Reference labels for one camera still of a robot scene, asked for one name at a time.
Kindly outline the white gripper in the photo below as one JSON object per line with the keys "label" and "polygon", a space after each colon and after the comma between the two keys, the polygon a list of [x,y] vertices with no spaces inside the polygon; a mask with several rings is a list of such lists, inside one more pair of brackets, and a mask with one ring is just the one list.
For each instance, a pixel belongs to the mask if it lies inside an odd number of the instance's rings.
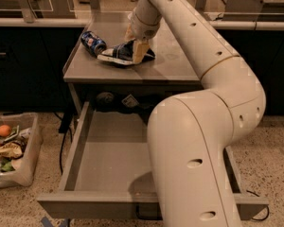
{"label": "white gripper", "polygon": [[156,35],[160,24],[147,25],[134,12],[128,15],[128,19],[124,40],[128,42],[136,39],[133,41],[133,62],[140,63],[150,48],[146,40],[152,39]]}

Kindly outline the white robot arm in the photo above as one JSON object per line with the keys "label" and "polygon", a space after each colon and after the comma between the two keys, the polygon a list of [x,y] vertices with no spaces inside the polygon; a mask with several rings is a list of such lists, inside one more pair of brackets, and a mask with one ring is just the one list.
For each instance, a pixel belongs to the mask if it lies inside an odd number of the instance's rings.
{"label": "white robot arm", "polygon": [[139,0],[137,39],[165,21],[203,88],[170,96],[152,111],[148,146],[165,227],[241,227],[223,151],[253,131],[264,90],[240,54],[187,0]]}

